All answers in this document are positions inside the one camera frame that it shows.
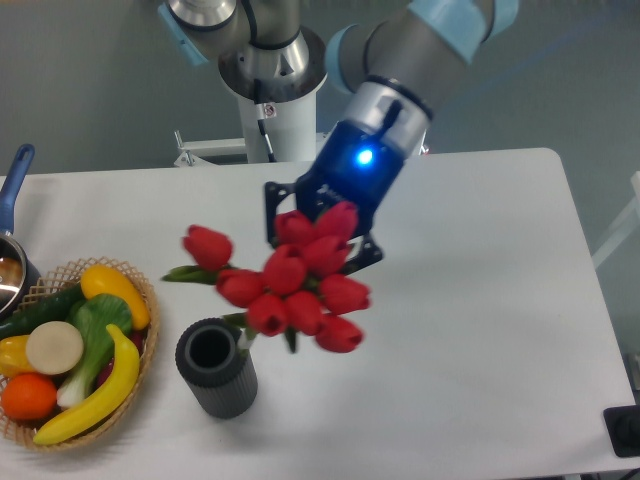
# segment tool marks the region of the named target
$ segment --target green cucumber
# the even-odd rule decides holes
[[[84,300],[80,284],[57,291],[43,298],[38,303],[29,305],[20,312],[14,312],[4,322],[0,323],[0,340],[17,335],[28,335],[36,327],[54,320],[67,319],[73,304]]]

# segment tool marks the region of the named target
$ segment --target woven basket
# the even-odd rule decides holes
[[[36,450],[40,452],[59,452],[88,445],[93,442],[120,420],[123,414],[133,403],[133,399],[137,395],[140,385],[149,371],[151,359],[153,358],[156,343],[158,341],[158,302],[156,300],[153,286],[149,283],[149,280],[147,280],[147,278],[145,278],[145,276],[135,267],[129,265],[128,262],[120,262],[118,260],[111,260],[104,257],[97,260],[95,258],[90,258],[88,260],[69,262],[66,266],[58,267],[54,271],[49,272],[44,277],[40,278],[37,285],[31,287],[29,293],[25,295],[22,303],[18,306],[18,309],[22,310],[26,306],[38,302],[41,298],[46,297],[47,295],[78,283],[82,272],[95,264],[108,265],[122,272],[135,285],[149,309],[151,321],[147,330],[144,350],[140,357],[140,375],[138,376],[138,380],[136,381],[136,384],[129,396],[125,399],[122,405],[107,417],[106,420],[103,420],[97,427],[88,430],[84,434],[57,445],[35,445],[33,443],[33,437],[36,434],[39,425],[14,422],[4,414],[4,411],[0,407],[0,432],[2,432],[5,438],[13,440],[18,445],[22,445],[29,450]],[[0,395],[2,394],[7,382],[8,379],[0,375]]]

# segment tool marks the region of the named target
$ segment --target saucepan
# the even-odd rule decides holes
[[[0,321],[13,313],[40,277],[24,249],[13,238],[16,198],[34,154],[33,145],[18,148],[0,190]]]

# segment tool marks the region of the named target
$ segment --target table surface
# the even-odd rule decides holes
[[[126,421],[94,446],[40,455],[2,441],[3,478],[501,479],[640,466],[615,457],[602,410],[633,403],[557,155],[411,159],[379,209],[386,259],[356,274],[370,310],[349,355],[259,338],[254,405],[220,421],[174,365],[193,322],[234,311],[211,288],[162,283],[190,263],[192,223],[260,268],[262,184],[308,164],[29,176],[16,239],[47,271],[129,260],[156,285],[159,348]]]

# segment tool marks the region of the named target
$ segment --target pot handle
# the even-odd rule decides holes
[[[21,145],[16,152],[16,158],[0,190],[0,233],[13,233],[13,211],[16,198],[34,155],[35,148],[28,143]]]

